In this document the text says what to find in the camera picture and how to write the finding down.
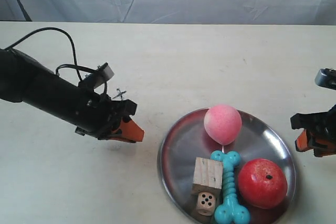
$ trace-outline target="table surface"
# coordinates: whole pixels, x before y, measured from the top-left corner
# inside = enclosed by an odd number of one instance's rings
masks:
[[[26,104],[0,101],[1,223],[191,223],[157,175],[159,145],[185,113],[227,103],[277,131],[297,162],[298,198],[280,223],[334,223],[336,156],[295,152],[295,113],[326,111],[336,92],[314,83],[336,66],[336,27],[0,23],[0,48],[40,27],[68,31],[80,65],[108,62],[138,104],[143,143],[96,141]],[[17,46],[54,70],[72,63],[67,38],[45,31]],[[61,76],[77,83],[76,73]]]

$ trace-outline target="round metal plate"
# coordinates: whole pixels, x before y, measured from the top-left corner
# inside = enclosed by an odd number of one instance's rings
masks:
[[[266,158],[278,164],[284,172],[288,191],[286,199],[276,208],[264,210],[253,207],[241,198],[251,214],[251,224],[271,224],[277,221],[294,199],[297,171],[293,158],[282,139],[264,122],[240,111],[243,127],[238,138],[228,146],[221,146],[205,132],[203,119],[207,109],[185,115],[169,130],[158,155],[158,169],[168,195],[177,207],[197,223],[211,223],[212,218],[195,211],[197,197],[190,195],[196,157],[210,158],[215,150],[225,153],[235,150],[241,155],[241,167],[249,160]]]

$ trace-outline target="red apple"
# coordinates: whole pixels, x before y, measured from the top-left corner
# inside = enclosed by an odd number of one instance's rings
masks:
[[[287,181],[281,168],[270,160],[257,158],[247,162],[238,174],[238,189],[251,205],[270,209],[286,196]]]

